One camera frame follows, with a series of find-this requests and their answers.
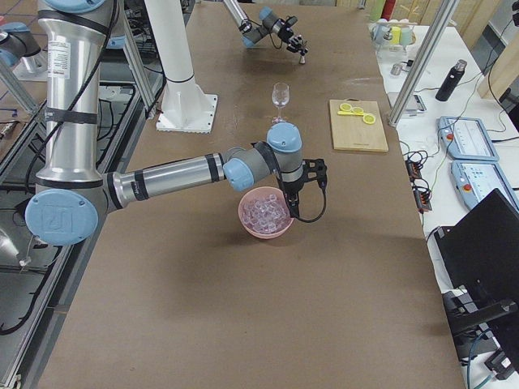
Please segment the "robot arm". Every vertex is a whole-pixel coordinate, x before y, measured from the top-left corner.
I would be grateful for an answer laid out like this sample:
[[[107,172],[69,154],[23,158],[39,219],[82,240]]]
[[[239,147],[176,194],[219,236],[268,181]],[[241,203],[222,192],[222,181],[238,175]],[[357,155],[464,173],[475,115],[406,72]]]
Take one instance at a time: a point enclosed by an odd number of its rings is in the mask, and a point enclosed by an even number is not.
[[[250,19],[238,1],[224,0],[223,4],[230,13],[238,30],[242,34],[242,42],[251,48],[266,36],[277,36],[286,49],[300,55],[300,63],[305,62],[308,53],[307,40],[294,31],[298,22],[295,15],[288,15],[284,19],[279,17],[270,7],[265,6],[259,12],[259,22]]]
[[[252,47],[265,36],[278,36],[304,63],[307,40],[294,31],[295,15],[278,16],[271,8],[251,20],[238,1],[223,1],[242,41]],[[210,133],[218,96],[206,94],[195,81],[187,32],[179,1],[145,1],[159,60],[164,104],[158,130]],[[130,173],[101,167],[100,67],[110,41],[134,43],[122,1],[38,1],[38,21],[48,37],[46,136],[25,176],[28,186],[38,156],[45,152],[35,175],[35,194],[24,211],[33,236],[53,246],[71,246],[90,238],[109,213],[158,195],[221,182],[246,190],[276,175],[282,201],[291,218],[303,223],[320,219],[327,207],[327,166],[323,159],[302,157],[299,129],[282,118],[265,141],[226,154],[176,160]],[[323,195],[320,213],[304,219],[299,192],[317,182]]]

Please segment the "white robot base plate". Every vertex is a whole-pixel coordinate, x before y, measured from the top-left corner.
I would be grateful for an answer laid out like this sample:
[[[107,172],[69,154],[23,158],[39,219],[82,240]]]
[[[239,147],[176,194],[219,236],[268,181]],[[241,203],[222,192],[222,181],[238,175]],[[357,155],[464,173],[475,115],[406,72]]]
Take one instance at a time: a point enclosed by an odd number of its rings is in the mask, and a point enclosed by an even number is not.
[[[195,97],[180,92],[172,100],[173,108],[163,110],[157,120],[159,131],[208,134],[212,131],[218,96],[201,93]]]

